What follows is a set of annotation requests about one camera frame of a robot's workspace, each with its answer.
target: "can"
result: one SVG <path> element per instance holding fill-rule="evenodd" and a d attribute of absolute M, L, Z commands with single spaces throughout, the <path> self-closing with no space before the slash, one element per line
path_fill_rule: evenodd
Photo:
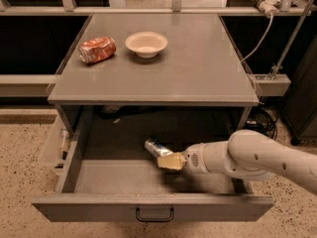
<path fill-rule="evenodd" d="M 85 63 L 105 60 L 116 52 L 116 44 L 111 37 L 99 37 L 78 46 L 79 57 Z"/>

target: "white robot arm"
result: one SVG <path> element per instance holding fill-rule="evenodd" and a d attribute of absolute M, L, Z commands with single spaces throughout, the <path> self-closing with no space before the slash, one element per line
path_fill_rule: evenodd
<path fill-rule="evenodd" d="M 149 141 L 146 148 L 158 157 L 160 168 L 248 180 L 277 174 L 317 194 L 317 156 L 287 148 L 255 131 L 240 130 L 228 141 L 192 145 L 181 153 L 158 155 Z"/>

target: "white bowl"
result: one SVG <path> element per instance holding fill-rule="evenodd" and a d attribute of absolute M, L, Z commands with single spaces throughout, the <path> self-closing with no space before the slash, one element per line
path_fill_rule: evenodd
<path fill-rule="evenodd" d="M 140 58 L 150 59 L 166 48 L 167 38 L 154 32 L 140 32 L 129 36 L 126 46 Z"/>

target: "open drawer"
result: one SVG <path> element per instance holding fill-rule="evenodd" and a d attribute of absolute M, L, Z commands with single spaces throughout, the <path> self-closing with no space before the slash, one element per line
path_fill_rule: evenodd
<path fill-rule="evenodd" d="M 212 128 L 221 131 L 228 117 L 210 112 L 175 108 L 101 119 L 84 110 L 55 195 L 36 197 L 33 206 L 50 221 L 256 221 L 273 206 L 271 197 L 253 196 L 247 182 L 221 174 L 161 170 L 144 148 L 149 136 L 174 151 L 219 140 L 223 133 L 215 138 Z"/>

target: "floor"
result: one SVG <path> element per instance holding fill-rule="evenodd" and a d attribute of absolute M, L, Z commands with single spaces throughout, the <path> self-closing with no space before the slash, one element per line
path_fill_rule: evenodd
<path fill-rule="evenodd" d="M 144 7 L 149 0 L 129 3 Z M 317 237 L 316 196 L 281 177 L 252 182 L 255 195 L 274 200 L 257 222 L 51 223 L 31 201 L 53 194 L 57 183 L 57 176 L 38 163 L 54 116 L 47 106 L 0 107 L 0 237 Z M 277 126 L 277 141 L 290 146 L 285 125 L 278 121 Z M 317 154 L 317 142 L 303 142 L 296 149 Z"/>

